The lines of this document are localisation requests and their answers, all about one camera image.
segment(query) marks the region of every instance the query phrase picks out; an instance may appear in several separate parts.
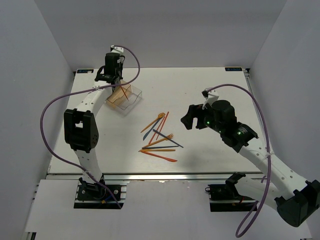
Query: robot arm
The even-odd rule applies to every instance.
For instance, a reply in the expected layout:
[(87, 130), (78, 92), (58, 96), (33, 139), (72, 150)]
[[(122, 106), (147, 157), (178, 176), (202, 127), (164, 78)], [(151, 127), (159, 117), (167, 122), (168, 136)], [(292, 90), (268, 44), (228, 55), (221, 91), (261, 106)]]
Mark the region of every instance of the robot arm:
[[(262, 173), (267, 175), (267, 151), (257, 133), (249, 126), (237, 121), (235, 109), (226, 100), (202, 92), (204, 104), (190, 105), (187, 114), (181, 118), (186, 129), (211, 128), (220, 134), (222, 141), (237, 153), (247, 158)], [(320, 183), (307, 181), (283, 163), (274, 154), (271, 156), (271, 182), (265, 203), (277, 210), (291, 226), (298, 227), (320, 206)], [(248, 196), (257, 201), (262, 199), (265, 185), (250, 179), (243, 173), (234, 173), (226, 180), (226, 186), (234, 195)]]
[[(105, 65), (102, 66), (95, 78), (92, 88), (106, 85), (120, 84), (124, 61), (124, 49), (111, 47), (111, 52), (105, 55)], [(92, 91), (74, 109), (64, 112), (64, 138), (67, 144), (74, 150), (80, 165), (102, 184), (104, 176), (101, 172), (96, 156), (95, 147), (99, 140), (99, 132), (95, 117), (106, 99), (115, 89), (111, 87)], [(94, 199), (104, 197), (106, 191), (96, 184), (85, 172), (80, 178), (84, 193)]]

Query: wall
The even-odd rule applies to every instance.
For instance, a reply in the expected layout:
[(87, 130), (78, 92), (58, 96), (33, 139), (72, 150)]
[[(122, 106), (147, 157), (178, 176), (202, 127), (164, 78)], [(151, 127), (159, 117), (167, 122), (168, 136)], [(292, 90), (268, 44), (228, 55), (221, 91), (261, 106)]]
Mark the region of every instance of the wall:
[(132, 48), (142, 67), (251, 67), (286, 0), (35, 2), (76, 70), (102, 66), (111, 44)]
[[(251, 69), (274, 152), (320, 181), (320, 1), (288, 0)], [(307, 221), (320, 240), (320, 210)]]
[[(41, 111), (69, 92), (73, 79), (33, 0), (0, 1), (0, 69), (0, 238), (18, 240), (50, 161), (40, 135)], [(51, 145), (65, 104), (55, 104), (46, 115)]]

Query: clear plastic container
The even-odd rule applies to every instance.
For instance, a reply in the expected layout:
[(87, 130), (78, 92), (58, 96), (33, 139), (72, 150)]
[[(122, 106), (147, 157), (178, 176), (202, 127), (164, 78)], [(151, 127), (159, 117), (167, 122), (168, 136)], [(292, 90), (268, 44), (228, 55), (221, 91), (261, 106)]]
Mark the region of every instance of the clear plastic container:
[(106, 99), (106, 103), (120, 112), (123, 115), (127, 115), (134, 106), (142, 99), (142, 91), (131, 84), (118, 86)]

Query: purple hose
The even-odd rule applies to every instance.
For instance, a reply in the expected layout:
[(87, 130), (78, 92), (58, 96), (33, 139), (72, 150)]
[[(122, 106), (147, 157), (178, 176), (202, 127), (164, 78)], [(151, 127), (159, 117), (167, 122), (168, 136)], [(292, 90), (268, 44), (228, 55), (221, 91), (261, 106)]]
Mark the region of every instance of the purple hose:
[(140, 63), (139, 63), (139, 60), (138, 58), (136, 57), (136, 55), (130, 50), (128, 49), (127, 47), (125, 46), (121, 46), (121, 45), (114, 45), (115, 47), (119, 47), (119, 48), (124, 48), (126, 49), (128, 52), (130, 52), (132, 54), (132, 56), (135, 58), (136, 60), (136, 63), (138, 65), (138, 72), (136, 73), (136, 76), (126, 82), (126, 83), (121, 83), (121, 84), (113, 84), (113, 85), (105, 85), (105, 86), (100, 86), (100, 87), (97, 87), (97, 88), (90, 88), (90, 89), (87, 89), (87, 90), (83, 90), (83, 91), (77, 91), (77, 92), (72, 92), (72, 93), (68, 93), (68, 94), (64, 94), (64, 95), (61, 95), (61, 96), (58, 96), (56, 97), (55, 99), (53, 99), (52, 101), (50, 101), (43, 109), (42, 113), (41, 113), (41, 117), (40, 117), (40, 132), (41, 132), (41, 136), (42, 136), (42, 140), (44, 142), (44, 145), (46, 146), (46, 148), (49, 150), (49, 152), (55, 156), (57, 159), (67, 163), (67, 164), (71, 164), (73, 166), (76, 166), (78, 168), (80, 168), (82, 171), (84, 171), (96, 184), (100, 185), (101, 187), (103, 187), (105, 190), (107, 190), (109, 192), (109, 194), (112, 196), (113, 200), (116, 202), (116, 204), (118, 205), (118, 207), (121, 209), (121, 206), (119, 204), (119, 202), (117, 201), (116, 197), (114, 196), (114, 194), (112, 193), (112, 191), (104, 184), (102, 184), (101, 182), (97, 181), (94, 176), (92, 176), (88, 171), (87, 169), (85, 169), (83, 166), (81, 165), (78, 165), (76, 163), (73, 163), (71, 161), (68, 161), (60, 156), (58, 156), (52, 149), (51, 147), (49, 146), (48, 142), (47, 142), (47, 139), (46, 139), (46, 136), (45, 136), (45, 132), (44, 132), (44, 116), (45, 116), (45, 113), (47, 111), (47, 109), (50, 107), (51, 104), (53, 104), (55, 101), (58, 101), (59, 99), (62, 99), (62, 98), (65, 98), (65, 97), (69, 97), (69, 96), (73, 96), (73, 95), (77, 95), (77, 94), (84, 94), (84, 93), (89, 93), (89, 92), (94, 92), (94, 91), (97, 91), (97, 89), (106, 89), (106, 88), (110, 88), (110, 87), (118, 87), (118, 86), (123, 86), (123, 85), (127, 85), (127, 84), (130, 84), (132, 83), (134, 80), (137, 79), (137, 77), (139, 76), (140, 74)]
[[(266, 141), (266, 151), (267, 151), (267, 153), (270, 153), (270, 143), (269, 143), (269, 135), (268, 135), (268, 131), (267, 131), (266, 121), (265, 121), (264, 115), (262, 113), (262, 110), (261, 110), (257, 100), (255, 99), (255, 97), (251, 94), (251, 92), (249, 92), (245, 88), (243, 88), (241, 86), (238, 86), (238, 85), (235, 85), (235, 84), (229, 84), (229, 83), (212, 87), (209, 90), (207, 90), (207, 92), (210, 92), (212, 90), (215, 90), (215, 89), (218, 89), (218, 88), (221, 88), (221, 87), (235, 87), (235, 88), (241, 89), (241, 90), (245, 91), (247, 94), (249, 94), (249, 96), (252, 98), (252, 100), (254, 101), (254, 104), (256, 105), (256, 107), (257, 107), (257, 109), (259, 111), (259, 114), (261, 116), (261, 120), (262, 120), (262, 123), (263, 123), (263, 130), (264, 130), (264, 133), (265, 133), (265, 141)], [(263, 205), (264, 205), (264, 203), (266, 201), (266, 198), (267, 198), (267, 195), (268, 195), (269, 186), (270, 186), (270, 179), (271, 179), (271, 156), (270, 155), (267, 156), (267, 161), (268, 161), (268, 169), (267, 169), (266, 184), (265, 184), (265, 189), (264, 189), (264, 193), (263, 193), (262, 199), (261, 199), (260, 204), (259, 204), (255, 214), (253, 215), (252, 219), (250, 220), (248, 225), (244, 228), (244, 230), (241, 233), (239, 233), (239, 231), (240, 231), (242, 225), (245, 223), (247, 218), (254, 211), (255, 207), (258, 204), (258, 201), (256, 201), (254, 203), (252, 209), (248, 212), (248, 214), (240, 222), (240, 224), (239, 224), (239, 226), (238, 226), (238, 228), (237, 228), (237, 230), (235, 232), (235, 236), (237, 238), (241, 238), (250, 229), (250, 227), (253, 225), (253, 223), (257, 219), (257, 217), (258, 217), (258, 215), (259, 215), (259, 213), (260, 213), (260, 211), (261, 211), (261, 209), (262, 209), (262, 207), (263, 207)]]

